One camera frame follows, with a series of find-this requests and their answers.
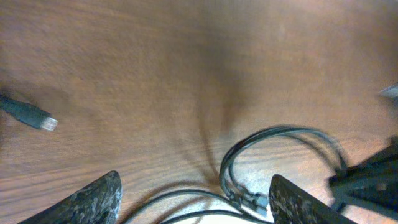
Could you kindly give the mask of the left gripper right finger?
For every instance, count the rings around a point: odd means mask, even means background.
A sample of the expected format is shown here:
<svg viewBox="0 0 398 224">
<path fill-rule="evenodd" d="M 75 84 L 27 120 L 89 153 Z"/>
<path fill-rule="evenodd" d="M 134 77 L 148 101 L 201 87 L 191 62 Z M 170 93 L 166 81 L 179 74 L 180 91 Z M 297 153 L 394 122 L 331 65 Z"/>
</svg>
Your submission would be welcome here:
<svg viewBox="0 0 398 224">
<path fill-rule="evenodd" d="M 272 177 L 269 203 L 275 223 L 355 224 L 279 174 Z"/>
</svg>

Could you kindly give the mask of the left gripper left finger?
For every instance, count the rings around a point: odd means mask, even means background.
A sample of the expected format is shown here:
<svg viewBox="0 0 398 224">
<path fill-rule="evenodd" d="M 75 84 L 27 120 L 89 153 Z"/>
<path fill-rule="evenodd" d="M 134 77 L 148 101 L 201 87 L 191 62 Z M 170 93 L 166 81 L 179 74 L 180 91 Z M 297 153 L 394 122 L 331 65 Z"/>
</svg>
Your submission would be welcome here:
<svg viewBox="0 0 398 224">
<path fill-rule="evenodd" d="M 21 221 L 22 224 L 115 224 L 123 187 L 112 170 L 59 203 Z"/>
</svg>

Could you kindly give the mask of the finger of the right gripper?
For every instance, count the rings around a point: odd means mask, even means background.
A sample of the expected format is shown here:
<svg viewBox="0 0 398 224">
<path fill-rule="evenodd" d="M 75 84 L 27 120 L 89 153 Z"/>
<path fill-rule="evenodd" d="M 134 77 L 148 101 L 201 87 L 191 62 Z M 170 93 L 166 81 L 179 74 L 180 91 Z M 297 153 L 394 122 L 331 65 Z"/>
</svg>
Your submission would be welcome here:
<svg viewBox="0 0 398 224">
<path fill-rule="evenodd" d="M 385 149 L 328 179 L 334 198 L 332 210 L 341 213 L 354 205 L 397 217 L 397 137 L 390 141 Z"/>
</svg>

